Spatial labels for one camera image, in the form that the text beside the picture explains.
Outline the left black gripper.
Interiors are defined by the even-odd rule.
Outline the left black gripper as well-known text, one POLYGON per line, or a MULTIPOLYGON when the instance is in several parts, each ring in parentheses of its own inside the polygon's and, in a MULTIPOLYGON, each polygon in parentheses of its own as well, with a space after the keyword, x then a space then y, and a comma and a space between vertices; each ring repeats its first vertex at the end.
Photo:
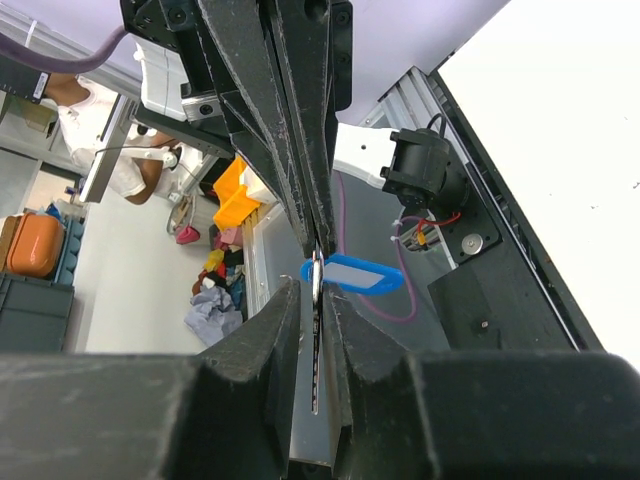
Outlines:
POLYGON ((348 1, 123 1, 125 30, 175 57, 169 98, 138 119, 212 155, 234 147, 305 253, 336 251, 328 145, 352 101, 348 1))

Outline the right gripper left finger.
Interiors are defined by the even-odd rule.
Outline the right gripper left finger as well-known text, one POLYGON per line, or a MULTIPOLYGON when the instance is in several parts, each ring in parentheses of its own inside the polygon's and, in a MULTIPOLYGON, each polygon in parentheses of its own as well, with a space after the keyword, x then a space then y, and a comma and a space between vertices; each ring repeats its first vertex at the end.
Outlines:
POLYGON ((301 291, 197 355, 5 355, 5 479, 282 479, 301 291))

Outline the silver key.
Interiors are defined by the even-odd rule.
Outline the silver key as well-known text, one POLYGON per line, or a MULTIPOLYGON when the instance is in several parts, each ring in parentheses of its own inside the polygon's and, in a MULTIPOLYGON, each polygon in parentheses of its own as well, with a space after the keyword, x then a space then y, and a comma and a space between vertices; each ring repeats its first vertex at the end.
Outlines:
POLYGON ((311 290, 312 290, 312 314, 313 314, 313 360, 312 360, 312 385, 311 385, 311 412, 314 415, 319 411, 319 380, 320 380, 320 347, 323 323, 323 276, 324 257, 317 246, 311 265, 311 290))

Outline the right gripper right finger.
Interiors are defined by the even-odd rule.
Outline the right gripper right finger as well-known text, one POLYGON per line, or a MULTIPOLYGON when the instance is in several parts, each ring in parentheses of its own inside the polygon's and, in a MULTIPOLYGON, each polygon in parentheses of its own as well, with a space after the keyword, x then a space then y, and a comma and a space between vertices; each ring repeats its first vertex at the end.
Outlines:
POLYGON ((412 353, 323 295, 338 479, 635 479, 639 375, 602 352, 412 353))

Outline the blue key tag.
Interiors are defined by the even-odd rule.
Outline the blue key tag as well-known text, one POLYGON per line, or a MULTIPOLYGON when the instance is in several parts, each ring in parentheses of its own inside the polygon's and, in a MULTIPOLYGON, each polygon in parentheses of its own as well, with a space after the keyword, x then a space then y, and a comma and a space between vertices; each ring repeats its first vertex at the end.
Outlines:
POLYGON ((335 253, 324 260, 323 282, 344 291, 373 296, 397 290, 404 284, 401 270, 335 253))

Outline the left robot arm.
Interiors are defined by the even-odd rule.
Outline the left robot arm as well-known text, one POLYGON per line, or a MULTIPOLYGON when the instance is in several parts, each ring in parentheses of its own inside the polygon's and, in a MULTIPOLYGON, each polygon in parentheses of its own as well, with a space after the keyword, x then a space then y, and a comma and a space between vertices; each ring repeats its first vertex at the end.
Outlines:
POLYGON ((349 2, 124 1, 120 9, 126 32, 182 62, 186 118, 170 131, 242 158, 282 205, 306 257, 326 261, 339 249, 335 170, 429 211, 450 240, 472 231, 497 240, 445 129, 377 132, 338 121, 352 98, 349 2))

